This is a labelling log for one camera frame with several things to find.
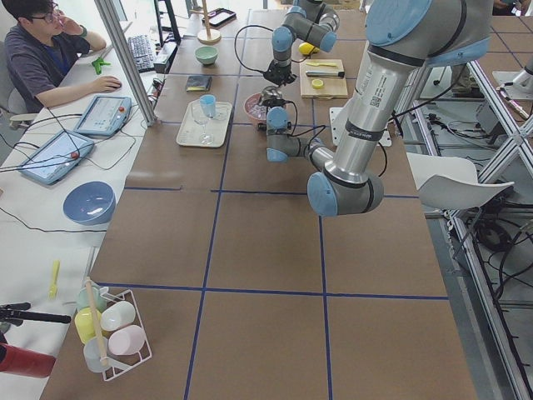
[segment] man's hair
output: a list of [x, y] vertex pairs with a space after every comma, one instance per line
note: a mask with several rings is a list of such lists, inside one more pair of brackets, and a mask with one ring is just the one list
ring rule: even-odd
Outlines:
[[2, 0], [7, 12], [19, 19], [32, 19], [32, 15], [49, 13], [53, 10], [52, 0]]

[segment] red can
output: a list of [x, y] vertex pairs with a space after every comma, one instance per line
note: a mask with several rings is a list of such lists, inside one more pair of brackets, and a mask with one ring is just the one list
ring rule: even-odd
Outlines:
[[54, 356], [0, 343], [0, 372], [44, 378], [50, 376]]

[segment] wooden cutting board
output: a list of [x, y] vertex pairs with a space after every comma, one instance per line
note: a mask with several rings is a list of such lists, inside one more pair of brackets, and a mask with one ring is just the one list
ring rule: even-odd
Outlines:
[[[313, 66], [308, 63], [335, 63], [336, 67]], [[342, 60], [313, 58], [300, 63], [300, 94], [303, 98], [348, 98], [346, 79], [343, 77], [319, 77], [324, 82], [322, 89], [315, 89], [311, 81], [316, 77], [307, 77], [306, 71], [323, 71], [338, 73], [344, 71]]]

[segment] clear glass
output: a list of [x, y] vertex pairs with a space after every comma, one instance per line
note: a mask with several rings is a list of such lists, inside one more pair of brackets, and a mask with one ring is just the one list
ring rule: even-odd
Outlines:
[[214, 137], [207, 131], [207, 124], [210, 118], [203, 112], [200, 102], [194, 102], [191, 105], [191, 114], [194, 122], [202, 126], [202, 135], [200, 136], [200, 143], [204, 146], [213, 143]]

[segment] tablet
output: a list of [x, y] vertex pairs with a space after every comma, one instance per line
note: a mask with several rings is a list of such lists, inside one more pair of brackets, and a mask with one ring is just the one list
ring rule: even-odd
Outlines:
[[18, 170], [34, 181], [51, 185], [76, 167], [93, 147], [92, 139], [62, 130], [19, 165]]
[[109, 138], [122, 128], [131, 109], [129, 97], [95, 96], [74, 127], [74, 132]]

